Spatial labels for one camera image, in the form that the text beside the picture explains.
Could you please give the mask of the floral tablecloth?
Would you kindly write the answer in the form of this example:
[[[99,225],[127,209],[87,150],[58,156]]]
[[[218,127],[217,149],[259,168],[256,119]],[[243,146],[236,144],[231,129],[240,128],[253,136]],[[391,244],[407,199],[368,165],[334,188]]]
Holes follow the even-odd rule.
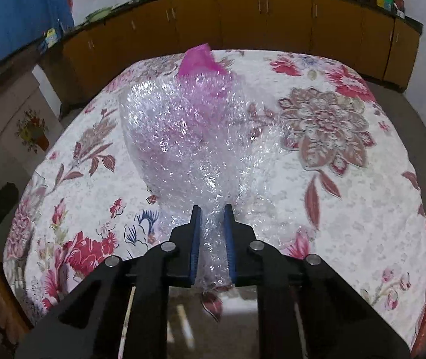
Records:
[[[256,293],[234,288],[226,204],[288,256],[321,255],[406,344],[426,305],[426,218],[406,147],[366,83],[324,57],[214,53],[200,106],[175,95],[179,54],[134,63],[34,170],[3,255],[37,323],[111,255],[139,257],[203,211],[193,290],[172,290],[172,352],[249,358]]]

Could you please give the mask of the green basin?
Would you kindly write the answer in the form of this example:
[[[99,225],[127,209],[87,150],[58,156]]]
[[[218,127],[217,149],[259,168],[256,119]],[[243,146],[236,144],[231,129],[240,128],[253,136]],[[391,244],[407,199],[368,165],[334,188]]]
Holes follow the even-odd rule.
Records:
[[[85,17],[85,21],[88,23],[93,23],[95,21],[104,19],[111,13],[111,11],[112,7],[103,7],[88,14],[88,16]]]

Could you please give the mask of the pink plastic bag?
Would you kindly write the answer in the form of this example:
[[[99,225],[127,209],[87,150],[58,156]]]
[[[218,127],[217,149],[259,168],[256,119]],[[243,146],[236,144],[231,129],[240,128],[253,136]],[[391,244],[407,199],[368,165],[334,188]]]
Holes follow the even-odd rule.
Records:
[[[208,44],[197,45],[185,52],[179,67],[179,78],[202,73],[227,74],[227,70],[214,60]]]

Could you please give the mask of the wooden lower kitchen cabinets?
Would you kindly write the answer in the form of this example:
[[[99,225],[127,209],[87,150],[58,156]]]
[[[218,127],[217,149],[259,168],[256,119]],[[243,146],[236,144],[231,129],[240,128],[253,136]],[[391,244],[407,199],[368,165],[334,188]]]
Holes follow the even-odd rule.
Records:
[[[369,0],[146,0],[68,33],[39,64],[65,109],[135,62],[205,43],[329,57],[403,92],[422,32]]]

